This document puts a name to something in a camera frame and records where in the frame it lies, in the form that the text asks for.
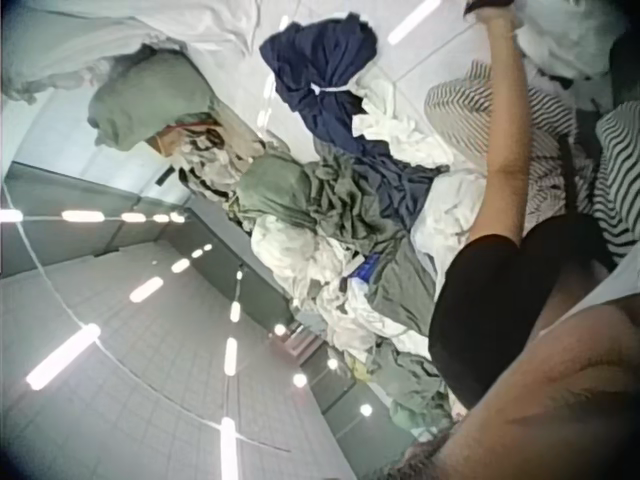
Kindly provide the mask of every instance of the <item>fluorescent light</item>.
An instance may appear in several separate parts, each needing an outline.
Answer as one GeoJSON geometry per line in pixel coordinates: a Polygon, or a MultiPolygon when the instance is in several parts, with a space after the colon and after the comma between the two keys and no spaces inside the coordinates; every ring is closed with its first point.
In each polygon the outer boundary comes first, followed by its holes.
{"type": "Polygon", "coordinates": [[[100,336],[100,327],[90,324],[76,332],[44,359],[28,376],[27,383],[34,390],[42,390],[56,375],[80,355],[100,336]]]}
{"type": "Polygon", "coordinates": [[[220,425],[221,480],[238,480],[238,451],[236,424],[224,417],[220,425]]]}
{"type": "Polygon", "coordinates": [[[67,222],[104,222],[104,214],[92,210],[66,210],[62,212],[62,218],[67,222]]]}
{"type": "Polygon", "coordinates": [[[171,217],[171,220],[176,222],[176,223],[184,223],[184,217],[182,215],[180,215],[179,213],[171,212],[169,214],[169,217],[171,217]]]}
{"type": "Polygon", "coordinates": [[[133,212],[123,213],[122,215],[120,215],[120,218],[122,218],[122,220],[127,223],[143,223],[147,221],[147,217],[145,217],[143,214],[133,212]]]}
{"type": "Polygon", "coordinates": [[[264,84],[264,91],[262,92],[262,96],[264,98],[270,98],[271,95],[273,95],[275,86],[276,86],[276,77],[272,73],[267,77],[267,81],[264,84]]]}
{"type": "Polygon", "coordinates": [[[231,313],[229,314],[229,318],[233,323],[237,323],[240,320],[240,312],[242,307],[240,306],[240,302],[233,302],[231,304],[231,313]]]}
{"type": "Polygon", "coordinates": [[[273,328],[273,332],[278,335],[279,337],[281,337],[282,335],[284,335],[285,333],[287,333],[287,327],[285,327],[284,325],[282,325],[281,323],[279,323],[278,325],[276,325],[273,328]]]}
{"type": "Polygon", "coordinates": [[[304,373],[296,373],[293,376],[293,384],[298,388],[304,387],[307,384],[307,376],[304,373]]]}
{"type": "Polygon", "coordinates": [[[286,15],[284,15],[281,19],[280,19],[280,26],[278,27],[278,29],[280,31],[284,30],[285,28],[287,28],[287,25],[289,25],[289,17],[287,17],[286,15]]]}
{"type": "Polygon", "coordinates": [[[23,219],[24,215],[20,210],[0,210],[0,223],[16,223],[23,219]]]}
{"type": "Polygon", "coordinates": [[[153,277],[152,279],[147,280],[145,283],[140,285],[133,292],[131,292],[131,295],[129,295],[129,300],[131,300],[133,303],[140,303],[153,292],[158,290],[163,284],[164,281],[160,277],[153,277]]]}
{"type": "Polygon", "coordinates": [[[427,16],[440,6],[442,0],[425,0],[418,7],[411,12],[407,17],[400,22],[396,28],[389,34],[387,41],[391,45],[395,45],[406,37],[409,32],[416,28],[420,22],[422,22],[427,16]]]}
{"type": "Polygon", "coordinates": [[[238,359],[238,342],[235,338],[227,339],[227,348],[224,351],[224,373],[229,377],[236,374],[236,361],[238,359]]]}
{"type": "Polygon", "coordinates": [[[371,405],[369,405],[368,403],[365,403],[360,407],[360,413],[365,417],[370,417],[373,413],[373,408],[371,408],[371,405]]]}
{"type": "Polygon", "coordinates": [[[189,268],[190,264],[191,262],[189,261],[188,258],[183,258],[182,260],[178,260],[176,263],[171,265],[171,271],[173,273],[180,273],[186,270],[187,268],[189,268]]]}
{"type": "Polygon", "coordinates": [[[258,128],[262,128],[265,126],[265,111],[264,110],[260,110],[260,112],[258,112],[258,120],[256,120],[256,125],[258,126],[258,128]]]}

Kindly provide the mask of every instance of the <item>skin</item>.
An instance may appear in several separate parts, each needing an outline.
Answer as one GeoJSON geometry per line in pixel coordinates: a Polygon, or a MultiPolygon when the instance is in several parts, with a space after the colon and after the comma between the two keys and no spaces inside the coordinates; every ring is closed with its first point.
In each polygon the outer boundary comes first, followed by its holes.
{"type": "MultiPolygon", "coordinates": [[[[531,143],[526,79],[509,11],[483,9],[478,18],[490,39],[494,98],[487,189],[470,241],[499,234],[519,244],[531,143]]],[[[640,297],[539,332],[600,280],[593,269],[562,272],[523,353],[434,457],[443,478],[599,478],[634,426],[624,402],[640,392],[640,297]]]]}

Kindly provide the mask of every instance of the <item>person's arm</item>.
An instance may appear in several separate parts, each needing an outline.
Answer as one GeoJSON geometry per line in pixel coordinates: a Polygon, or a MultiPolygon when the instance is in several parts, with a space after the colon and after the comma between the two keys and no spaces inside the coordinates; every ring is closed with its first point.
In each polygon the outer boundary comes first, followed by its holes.
{"type": "Polygon", "coordinates": [[[487,155],[487,187],[469,242],[491,234],[520,244],[524,231],[531,149],[527,80],[509,11],[478,10],[489,34],[493,107],[487,155]]]}

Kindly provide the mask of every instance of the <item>black and white striped fabric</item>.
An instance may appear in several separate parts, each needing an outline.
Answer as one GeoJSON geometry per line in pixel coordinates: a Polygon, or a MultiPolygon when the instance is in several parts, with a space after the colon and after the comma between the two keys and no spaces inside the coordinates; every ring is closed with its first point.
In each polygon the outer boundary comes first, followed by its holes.
{"type": "Polygon", "coordinates": [[[603,150],[593,215],[619,262],[640,241],[640,102],[607,114],[596,132],[603,150]]]}
{"type": "MultiPolygon", "coordinates": [[[[491,120],[491,67],[474,61],[464,78],[441,83],[427,94],[425,115],[431,126],[465,158],[486,171],[491,120]]],[[[574,145],[577,123],[573,110],[559,98],[529,87],[532,156],[526,229],[564,213],[565,186],[558,139],[570,139],[577,189],[577,209],[591,212],[590,185],[594,164],[574,145]]]]}

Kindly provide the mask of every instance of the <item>white fabric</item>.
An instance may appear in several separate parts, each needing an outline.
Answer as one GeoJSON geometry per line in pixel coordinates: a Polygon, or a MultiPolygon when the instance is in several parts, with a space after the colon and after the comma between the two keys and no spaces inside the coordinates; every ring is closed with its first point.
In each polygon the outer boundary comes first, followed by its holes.
{"type": "Polygon", "coordinates": [[[349,279],[346,309],[356,321],[370,332],[390,338],[400,352],[431,359],[429,339],[374,311],[367,302],[368,290],[369,286],[359,278],[349,279]]]}
{"type": "Polygon", "coordinates": [[[411,242],[421,263],[433,257],[436,268],[436,298],[445,273],[467,241],[478,214],[486,186],[483,174],[457,170],[438,176],[424,208],[411,230],[411,242]]]}
{"type": "Polygon", "coordinates": [[[395,159],[411,165],[434,168],[453,165],[459,159],[437,135],[427,136],[411,118],[395,115],[394,86],[388,80],[361,81],[351,91],[363,98],[362,108],[366,112],[353,117],[354,136],[386,141],[395,159]]]}
{"type": "Polygon", "coordinates": [[[349,260],[336,240],[292,227],[273,215],[256,221],[251,248],[298,304],[304,303],[313,280],[326,284],[341,278],[349,260]]]}
{"type": "Polygon", "coordinates": [[[520,47],[550,75],[584,78],[609,70],[609,51],[627,24],[606,0],[516,0],[520,47]]]}
{"type": "Polygon", "coordinates": [[[344,309],[346,300],[340,292],[340,279],[325,286],[316,298],[318,312],[329,325],[327,341],[338,350],[365,352],[373,347],[376,336],[344,309]]]}
{"type": "Polygon", "coordinates": [[[37,9],[80,17],[134,17],[169,37],[200,48],[235,45],[249,53],[258,26],[258,0],[27,0],[37,9]]]}

